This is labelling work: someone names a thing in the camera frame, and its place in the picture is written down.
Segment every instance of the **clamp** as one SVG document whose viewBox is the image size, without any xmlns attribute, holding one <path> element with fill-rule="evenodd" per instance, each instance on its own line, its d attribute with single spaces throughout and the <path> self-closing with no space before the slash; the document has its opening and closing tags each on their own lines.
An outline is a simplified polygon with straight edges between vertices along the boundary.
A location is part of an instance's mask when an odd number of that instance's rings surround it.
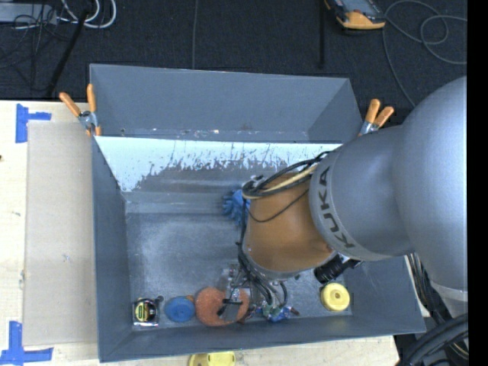
<svg viewBox="0 0 488 366">
<path fill-rule="evenodd" d="M 79 122 L 86 129 L 87 136 L 92 135 L 92 130 L 96 136 L 101 136 L 101 126 L 97 119 L 97 104 L 95 102 L 95 94 L 93 92 L 92 84 L 88 84 L 86 87 L 86 97 L 88 99 L 90 111 L 81 111 L 66 92 L 59 93 L 59 99 L 67 106 L 72 114 L 78 118 Z"/>
<path fill-rule="evenodd" d="M 371 99 L 369 104 L 368 113 L 364 119 L 364 123 L 361 127 L 361 131 L 358 136 L 370 133 L 372 131 L 379 130 L 388 120 L 389 117 L 395 111 L 393 107 L 386 106 L 379 114 L 381 103 L 378 99 Z"/>
</svg>

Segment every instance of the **kuka logo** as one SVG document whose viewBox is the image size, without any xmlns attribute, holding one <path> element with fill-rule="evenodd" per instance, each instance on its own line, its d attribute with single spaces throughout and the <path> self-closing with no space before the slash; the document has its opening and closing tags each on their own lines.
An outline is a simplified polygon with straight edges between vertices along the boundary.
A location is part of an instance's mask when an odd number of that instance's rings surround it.
<svg viewBox="0 0 488 366">
<path fill-rule="evenodd" d="M 344 235 L 344 233 L 341 232 L 339 229 L 339 226 L 337 225 L 336 219 L 332 215 L 330 209 L 330 205 L 326 202 L 327 199 L 327 172 L 329 171 L 330 166 L 328 166 L 322 174 L 320 174 L 319 178 L 319 183 L 325 187 L 325 190 L 323 190 L 323 193 L 319 191 L 319 199 L 322 204 L 320 205 L 320 210 L 322 211 L 322 217 L 324 220 L 328 220 L 330 224 L 332 225 L 329 230 L 332 232 L 334 237 L 340 241 L 342 244 L 344 244 L 344 247 L 346 248 L 351 248 L 354 247 L 355 245 L 352 244 L 347 240 L 347 237 Z"/>
</svg>

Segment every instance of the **blue ball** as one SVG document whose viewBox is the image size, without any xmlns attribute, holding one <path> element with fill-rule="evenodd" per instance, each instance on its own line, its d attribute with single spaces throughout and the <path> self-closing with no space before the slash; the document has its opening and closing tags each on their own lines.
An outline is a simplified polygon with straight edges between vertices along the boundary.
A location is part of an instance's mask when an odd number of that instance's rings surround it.
<svg viewBox="0 0 488 366">
<path fill-rule="evenodd" d="M 165 314 L 171 321 L 184 323 L 195 315 L 195 305 L 186 297 L 172 298 L 165 305 Z"/>
</svg>

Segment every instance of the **orange ball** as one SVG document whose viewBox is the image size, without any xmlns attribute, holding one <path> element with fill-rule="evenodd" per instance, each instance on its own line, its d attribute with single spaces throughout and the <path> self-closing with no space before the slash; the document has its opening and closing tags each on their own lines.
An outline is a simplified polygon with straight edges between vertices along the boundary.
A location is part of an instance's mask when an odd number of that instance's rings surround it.
<svg viewBox="0 0 488 366">
<path fill-rule="evenodd" d="M 215 287 L 206 287 L 201 290 L 195 300 L 195 314 L 197 318 L 206 326 L 226 326 L 234 323 L 233 321 L 225 321 L 217 315 L 225 297 L 225 292 Z M 237 312 L 236 321 L 242 319 L 249 308 L 249 296 L 245 291 L 239 292 L 239 299 L 242 301 L 242 305 Z"/>
</svg>

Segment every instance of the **wooden table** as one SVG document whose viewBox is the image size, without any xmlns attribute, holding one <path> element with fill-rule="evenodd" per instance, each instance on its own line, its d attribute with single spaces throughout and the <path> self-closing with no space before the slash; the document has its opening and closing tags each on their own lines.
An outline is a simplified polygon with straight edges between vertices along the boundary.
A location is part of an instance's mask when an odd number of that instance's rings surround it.
<svg viewBox="0 0 488 366">
<path fill-rule="evenodd" d="M 29 107 L 30 112 L 52 113 L 53 124 L 73 120 L 74 117 L 60 102 L 0 101 L 0 350 L 8 347 L 8 322 L 22 322 L 24 302 L 24 248 L 27 211 L 27 143 L 15 143 L 16 104 Z M 87 110 L 86 104 L 79 104 Z M 42 365 L 99 364 L 95 343 L 52 343 L 53 359 L 39 362 Z M 176 356 L 141 361 L 122 361 L 115 364 L 174 365 L 188 363 L 188 356 Z M 391 336 L 348 339 L 336 342 L 321 342 L 305 345 L 289 345 L 236 351 L 236 365 L 283 365 L 317 366 L 319 364 L 341 366 L 395 365 L 398 361 L 396 346 Z"/>
</svg>

